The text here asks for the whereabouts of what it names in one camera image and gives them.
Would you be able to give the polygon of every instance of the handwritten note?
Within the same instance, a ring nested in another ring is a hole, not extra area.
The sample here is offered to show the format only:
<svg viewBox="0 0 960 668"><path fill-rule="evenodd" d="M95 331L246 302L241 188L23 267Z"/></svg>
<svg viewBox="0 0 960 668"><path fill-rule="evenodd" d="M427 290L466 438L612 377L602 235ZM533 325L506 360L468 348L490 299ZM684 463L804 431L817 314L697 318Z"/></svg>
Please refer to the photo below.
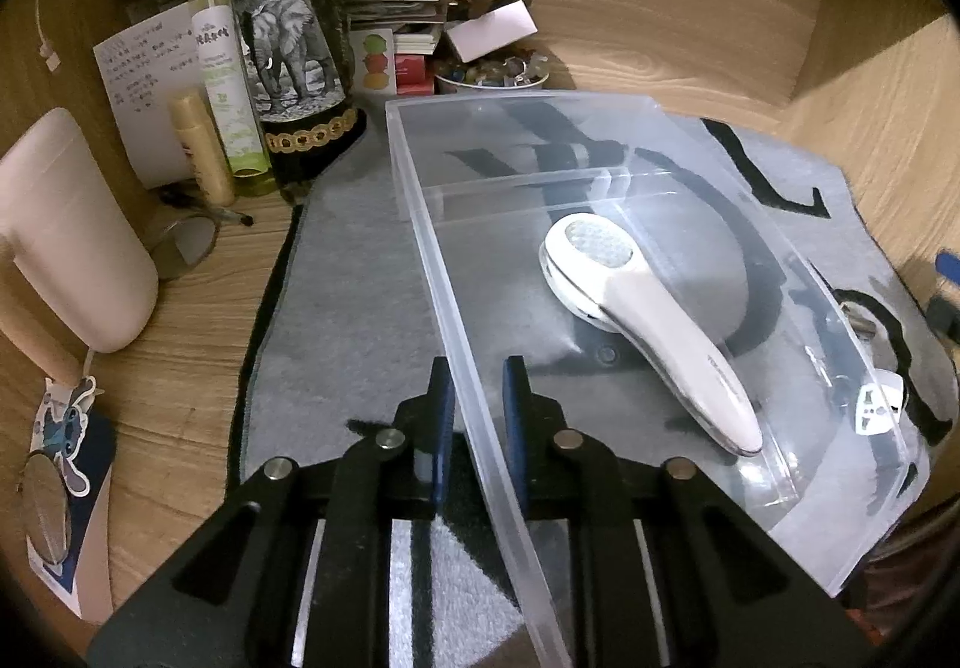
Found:
<svg viewBox="0 0 960 668"><path fill-rule="evenodd" d="M190 7L131 26L93 48L113 117L136 176L147 188L192 176L176 138L167 96L203 86Z"/></svg>

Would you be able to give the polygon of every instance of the white label on spray bottle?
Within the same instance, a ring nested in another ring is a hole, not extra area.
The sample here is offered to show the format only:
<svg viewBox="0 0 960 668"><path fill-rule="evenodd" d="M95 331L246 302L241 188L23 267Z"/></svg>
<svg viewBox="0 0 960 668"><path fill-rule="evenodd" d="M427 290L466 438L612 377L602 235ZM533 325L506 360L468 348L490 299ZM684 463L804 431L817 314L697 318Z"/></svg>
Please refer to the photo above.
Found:
<svg viewBox="0 0 960 668"><path fill-rule="evenodd" d="M229 5L208 7L193 17L197 55L210 109L217 121L220 139L227 151L230 169L266 171L270 164L263 153L253 107L247 91L247 75Z"/></svg>

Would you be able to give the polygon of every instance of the blue cartoon character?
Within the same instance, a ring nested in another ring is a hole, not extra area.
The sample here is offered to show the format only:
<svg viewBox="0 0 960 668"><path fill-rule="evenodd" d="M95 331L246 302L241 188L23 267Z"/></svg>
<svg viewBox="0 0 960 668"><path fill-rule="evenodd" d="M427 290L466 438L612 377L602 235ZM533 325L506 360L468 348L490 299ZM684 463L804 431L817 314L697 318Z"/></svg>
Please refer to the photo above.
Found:
<svg viewBox="0 0 960 668"><path fill-rule="evenodd" d="M47 379L47 390L43 395L43 424L40 427L37 426L40 422L37 422L34 433L35 436L42 433L40 450L58 467L67 491L74 497L85 497L90 492L90 480L77 469L73 460L80 452L86 435L89 421L86 414L96 397L97 382L93 377L85 376L65 400L56 399L58 386Z"/></svg>

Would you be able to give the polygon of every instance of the elephant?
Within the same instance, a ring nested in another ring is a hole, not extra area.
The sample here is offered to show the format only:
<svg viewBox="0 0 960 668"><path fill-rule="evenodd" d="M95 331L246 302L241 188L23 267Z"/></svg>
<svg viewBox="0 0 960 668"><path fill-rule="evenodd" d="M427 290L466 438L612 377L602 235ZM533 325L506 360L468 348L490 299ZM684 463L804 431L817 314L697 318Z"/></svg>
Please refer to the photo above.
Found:
<svg viewBox="0 0 960 668"><path fill-rule="evenodd" d="M280 86L281 65L287 65L293 81L296 98L308 99L306 62L320 62L323 67L323 90L331 91L337 85L337 70L333 58L320 33L317 17L304 0L274 0L257 12L243 13L240 30L251 49L263 88L270 96L270 110L282 110L283 94Z"/></svg>

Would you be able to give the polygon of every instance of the black stripe on mat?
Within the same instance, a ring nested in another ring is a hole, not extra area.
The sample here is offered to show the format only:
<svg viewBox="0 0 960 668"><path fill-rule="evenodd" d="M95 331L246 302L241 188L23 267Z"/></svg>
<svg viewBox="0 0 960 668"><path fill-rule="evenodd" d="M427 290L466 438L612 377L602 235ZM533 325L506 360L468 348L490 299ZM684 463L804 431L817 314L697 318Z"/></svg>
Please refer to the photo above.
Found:
<svg viewBox="0 0 960 668"><path fill-rule="evenodd" d="M253 332L250 334L250 343L240 368L240 377L237 385L237 402L233 408L233 419L230 422L230 435L227 441L227 494L240 486L240 448L243 444L243 432L247 419L247 389L253 375L253 366L256 364L256 355L260 351L267 329L277 311L280 294L287 280L287 268L290 266L290 256L294 250L296 233L299 231L299 222L304 214L304 206L296 205L290 217L290 229L277 254L277 261L270 272L267 287L263 290L263 299L256 309L256 318L253 319Z"/></svg>

